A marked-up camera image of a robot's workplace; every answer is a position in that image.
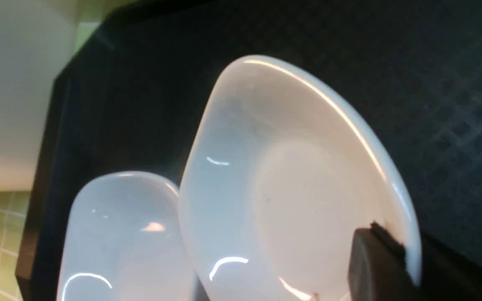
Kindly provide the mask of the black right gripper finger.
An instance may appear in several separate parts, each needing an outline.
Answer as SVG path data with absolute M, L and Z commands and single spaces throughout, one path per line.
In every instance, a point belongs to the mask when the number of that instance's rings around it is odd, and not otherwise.
M 482 301 L 482 267 L 421 234 L 421 283 L 405 268 L 405 248 L 381 225 L 354 231 L 348 270 L 353 301 Z

